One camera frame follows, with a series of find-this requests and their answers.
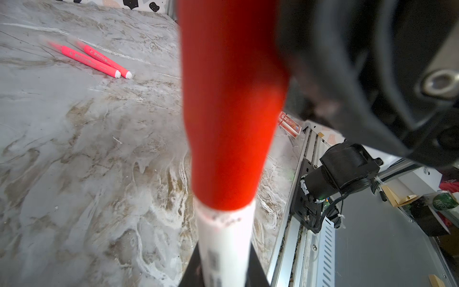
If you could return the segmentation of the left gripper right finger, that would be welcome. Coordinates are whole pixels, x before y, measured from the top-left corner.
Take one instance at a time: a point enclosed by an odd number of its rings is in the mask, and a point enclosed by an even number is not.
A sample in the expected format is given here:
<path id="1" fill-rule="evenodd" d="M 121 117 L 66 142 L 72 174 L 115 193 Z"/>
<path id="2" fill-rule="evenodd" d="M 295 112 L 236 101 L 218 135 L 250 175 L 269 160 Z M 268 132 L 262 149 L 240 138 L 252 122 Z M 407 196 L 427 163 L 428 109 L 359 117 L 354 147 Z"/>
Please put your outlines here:
<path id="1" fill-rule="evenodd" d="M 250 249 L 246 287 L 270 287 L 253 244 Z"/>

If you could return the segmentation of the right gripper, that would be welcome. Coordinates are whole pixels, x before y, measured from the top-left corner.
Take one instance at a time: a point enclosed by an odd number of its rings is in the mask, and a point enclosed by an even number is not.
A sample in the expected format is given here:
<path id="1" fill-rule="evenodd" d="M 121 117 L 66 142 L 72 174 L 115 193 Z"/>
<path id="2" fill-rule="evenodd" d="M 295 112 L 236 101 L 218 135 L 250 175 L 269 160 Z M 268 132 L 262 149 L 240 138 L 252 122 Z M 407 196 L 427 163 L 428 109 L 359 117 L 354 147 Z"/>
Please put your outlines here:
<path id="1" fill-rule="evenodd" d="M 457 1 L 282 1 L 284 109 L 431 167 L 459 160 Z"/>

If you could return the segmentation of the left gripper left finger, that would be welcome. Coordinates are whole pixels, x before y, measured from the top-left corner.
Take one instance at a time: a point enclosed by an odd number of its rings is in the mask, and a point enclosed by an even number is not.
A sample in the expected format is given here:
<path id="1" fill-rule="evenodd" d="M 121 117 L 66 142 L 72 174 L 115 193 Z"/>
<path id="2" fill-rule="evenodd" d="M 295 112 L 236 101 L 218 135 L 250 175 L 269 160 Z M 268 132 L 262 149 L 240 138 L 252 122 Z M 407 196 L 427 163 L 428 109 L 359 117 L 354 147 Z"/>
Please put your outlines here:
<path id="1" fill-rule="evenodd" d="M 198 244 L 195 246 L 190 262 L 178 287 L 204 287 L 202 264 Z"/>

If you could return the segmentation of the white red-tipped marker pen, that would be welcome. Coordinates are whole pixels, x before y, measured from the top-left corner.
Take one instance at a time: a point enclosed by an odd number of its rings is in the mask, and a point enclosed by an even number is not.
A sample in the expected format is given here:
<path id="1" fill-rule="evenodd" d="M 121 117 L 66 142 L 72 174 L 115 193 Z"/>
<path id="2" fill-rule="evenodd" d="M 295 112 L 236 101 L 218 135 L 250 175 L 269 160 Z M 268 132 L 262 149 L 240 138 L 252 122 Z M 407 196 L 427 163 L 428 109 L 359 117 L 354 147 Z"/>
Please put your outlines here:
<path id="1" fill-rule="evenodd" d="M 198 248 L 206 287 L 246 284 L 256 201 L 237 210 L 210 208 L 194 199 Z"/>

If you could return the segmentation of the red pen cap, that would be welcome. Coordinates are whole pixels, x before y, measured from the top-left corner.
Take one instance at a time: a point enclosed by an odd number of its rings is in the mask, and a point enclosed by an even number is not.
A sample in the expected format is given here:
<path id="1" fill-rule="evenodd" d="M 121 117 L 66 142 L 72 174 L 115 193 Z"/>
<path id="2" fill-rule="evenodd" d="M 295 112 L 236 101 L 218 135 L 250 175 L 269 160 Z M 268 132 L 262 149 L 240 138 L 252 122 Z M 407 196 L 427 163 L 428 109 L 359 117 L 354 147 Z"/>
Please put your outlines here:
<path id="1" fill-rule="evenodd" d="M 255 198 L 289 74 L 275 44 L 277 1 L 179 1 L 192 190 L 215 210 Z"/>

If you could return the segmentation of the pink highlighter pen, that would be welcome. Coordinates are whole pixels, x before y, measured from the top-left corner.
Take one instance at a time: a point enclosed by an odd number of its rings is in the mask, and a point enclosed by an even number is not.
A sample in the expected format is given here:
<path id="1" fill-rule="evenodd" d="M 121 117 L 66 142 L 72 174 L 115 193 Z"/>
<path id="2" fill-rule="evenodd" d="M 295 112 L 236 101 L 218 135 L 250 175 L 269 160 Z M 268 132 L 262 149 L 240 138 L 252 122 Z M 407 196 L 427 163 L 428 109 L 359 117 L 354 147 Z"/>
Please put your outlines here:
<path id="1" fill-rule="evenodd" d="M 77 37 L 73 36 L 67 36 L 67 41 L 78 47 L 79 49 L 83 50 L 86 54 L 88 54 L 90 57 L 98 60 L 99 62 L 102 62 L 112 68 L 115 68 L 121 72 L 121 76 L 130 80 L 133 78 L 133 74 L 128 70 L 116 63 L 115 61 L 111 60 L 109 57 L 105 56 L 102 54 L 100 51 L 97 51 L 94 47 L 88 45 L 87 43 L 83 42 Z"/>
<path id="2" fill-rule="evenodd" d="M 89 66 L 95 70 L 98 70 L 106 75 L 109 75 L 113 78 L 120 78 L 121 77 L 121 72 L 118 69 L 115 69 L 111 66 L 108 66 L 102 62 L 99 62 L 87 55 L 84 55 L 80 53 L 79 51 L 76 51 L 72 48 L 69 48 L 65 45 L 61 45 L 57 42 L 55 42 L 52 39 L 49 39 L 43 35 L 39 36 L 39 42 L 42 45 L 45 45 L 46 47 L 49 47 L 62 55 L 69 57 L 71 59 L 74 59 L 77 62 L 80 62 L 86 66 Z"/>

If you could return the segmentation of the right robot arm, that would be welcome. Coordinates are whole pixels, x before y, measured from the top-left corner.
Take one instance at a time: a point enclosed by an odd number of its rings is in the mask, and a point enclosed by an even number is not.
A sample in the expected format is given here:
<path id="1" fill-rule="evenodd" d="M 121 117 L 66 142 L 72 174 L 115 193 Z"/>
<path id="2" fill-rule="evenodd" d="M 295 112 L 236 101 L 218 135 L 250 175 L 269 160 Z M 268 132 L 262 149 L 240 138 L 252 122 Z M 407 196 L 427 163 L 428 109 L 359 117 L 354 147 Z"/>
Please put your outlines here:
<path id="1" fill-rule="evenodd" d="M 303 101 L 339 131 L 309 193 L 363 190 L 380 169 L 366 147 L 430 167 L 459 159 L 457 1 L 282 1 L 276 43 Z"/>

